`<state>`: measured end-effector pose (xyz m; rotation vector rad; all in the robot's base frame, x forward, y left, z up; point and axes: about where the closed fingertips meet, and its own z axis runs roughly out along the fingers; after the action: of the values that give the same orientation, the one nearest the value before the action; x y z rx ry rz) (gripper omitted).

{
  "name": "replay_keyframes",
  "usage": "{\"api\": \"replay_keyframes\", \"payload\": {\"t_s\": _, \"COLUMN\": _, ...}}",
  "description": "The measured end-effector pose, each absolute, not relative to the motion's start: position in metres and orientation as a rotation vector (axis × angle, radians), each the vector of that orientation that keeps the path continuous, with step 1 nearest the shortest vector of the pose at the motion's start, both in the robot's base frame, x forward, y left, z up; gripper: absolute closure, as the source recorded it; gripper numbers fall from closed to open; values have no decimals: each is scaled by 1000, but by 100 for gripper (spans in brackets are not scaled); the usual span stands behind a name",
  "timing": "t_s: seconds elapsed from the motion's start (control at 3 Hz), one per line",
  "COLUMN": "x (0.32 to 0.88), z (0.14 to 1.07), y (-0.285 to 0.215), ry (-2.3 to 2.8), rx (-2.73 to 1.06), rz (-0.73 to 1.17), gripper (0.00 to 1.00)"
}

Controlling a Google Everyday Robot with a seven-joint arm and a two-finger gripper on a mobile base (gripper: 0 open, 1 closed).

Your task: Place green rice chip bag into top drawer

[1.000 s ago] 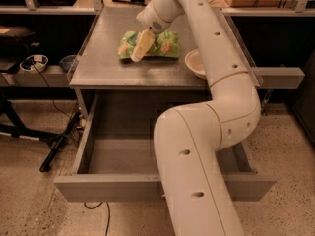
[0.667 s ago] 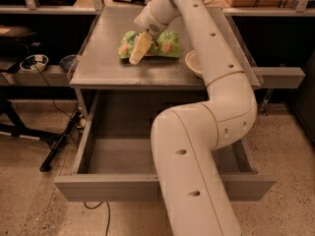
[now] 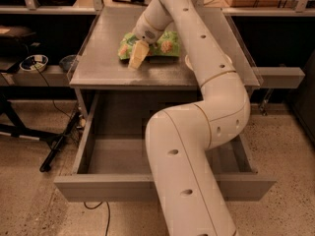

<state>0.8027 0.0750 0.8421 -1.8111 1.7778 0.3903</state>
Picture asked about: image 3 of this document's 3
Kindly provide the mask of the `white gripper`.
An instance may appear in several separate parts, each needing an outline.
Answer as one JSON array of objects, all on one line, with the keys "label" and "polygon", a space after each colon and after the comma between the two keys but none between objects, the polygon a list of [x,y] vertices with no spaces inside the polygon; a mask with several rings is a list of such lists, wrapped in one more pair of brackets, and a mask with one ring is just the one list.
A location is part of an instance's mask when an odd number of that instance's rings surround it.
[{"label": "white gripper", "polygon": [[172,18],[161,2],[152,0],[133,29],[133,34],[140,40],[132,47],[128,64],[130,69],[140,68],[150,51],[149,44],[156,43],[171,22]]}]

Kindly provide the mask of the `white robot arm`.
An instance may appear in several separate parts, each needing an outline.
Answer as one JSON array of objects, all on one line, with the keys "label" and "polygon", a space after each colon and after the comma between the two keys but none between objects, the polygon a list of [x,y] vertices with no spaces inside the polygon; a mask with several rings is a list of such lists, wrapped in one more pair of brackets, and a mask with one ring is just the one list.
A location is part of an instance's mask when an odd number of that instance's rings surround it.
[{"label": "white robot arm", "polygon": [[169,236],[239,236],[206,152],[238,136],[250,116],[247,91],[195,9],[197,0],[152,0],[134,34],[129,66],[140,67],[169,24],[188,55],[201,100],[151,117],[145,141]]}]

